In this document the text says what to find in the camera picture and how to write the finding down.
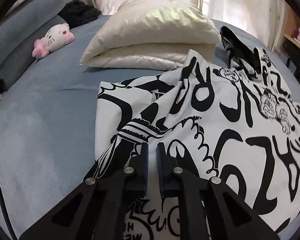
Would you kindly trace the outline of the wooden desk shelf unit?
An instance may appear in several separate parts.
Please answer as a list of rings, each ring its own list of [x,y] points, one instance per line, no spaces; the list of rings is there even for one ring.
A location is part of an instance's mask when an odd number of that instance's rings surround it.
[[[295,28],[300,28],[300,18],[291,8],[288,8],[281,34],[273,51],[279,55],[300,84],[300,41],[292,37]]]

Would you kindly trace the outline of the black white graffiti print jacket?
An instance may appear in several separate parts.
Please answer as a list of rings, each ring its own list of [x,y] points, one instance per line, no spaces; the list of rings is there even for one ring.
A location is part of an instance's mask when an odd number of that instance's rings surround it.
[[[226,182],[281,239],[300,231],[300,102],[280,61],[233,28],[220,33],[220,65],[192,49],[175,70],[100,83],[95,177],[149,146],[147,194],[126,205],[122,239],[180,237],[178,200],[159,192],[160,142],[195,176]]]

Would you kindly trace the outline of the folded cream puffer jacket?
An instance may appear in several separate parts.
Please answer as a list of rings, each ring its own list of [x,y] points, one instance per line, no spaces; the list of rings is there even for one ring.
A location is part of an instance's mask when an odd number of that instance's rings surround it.
[[[190,0],[131,0],[97,31],[80,63],[166,71],[183,66],[191,49],[212,62],[220,41],[214,22]]]

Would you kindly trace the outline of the black garment by window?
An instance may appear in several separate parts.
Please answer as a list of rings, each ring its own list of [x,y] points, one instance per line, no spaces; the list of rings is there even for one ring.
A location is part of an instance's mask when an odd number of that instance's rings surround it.
[[[101,12],[98,9],[80,0],[73,0],[67,3],[58,13],[58,16],[65,20],[70,29],[92,22],[98,19],[100,15]]]

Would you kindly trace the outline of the pink white kitty plush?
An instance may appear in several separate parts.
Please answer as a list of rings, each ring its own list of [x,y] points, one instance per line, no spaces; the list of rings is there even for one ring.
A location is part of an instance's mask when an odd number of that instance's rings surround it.
[[[35,40],[32,57],[43,59],[50,53],[57,51],[75,40],[67,23],[51,27],[44,37]]]

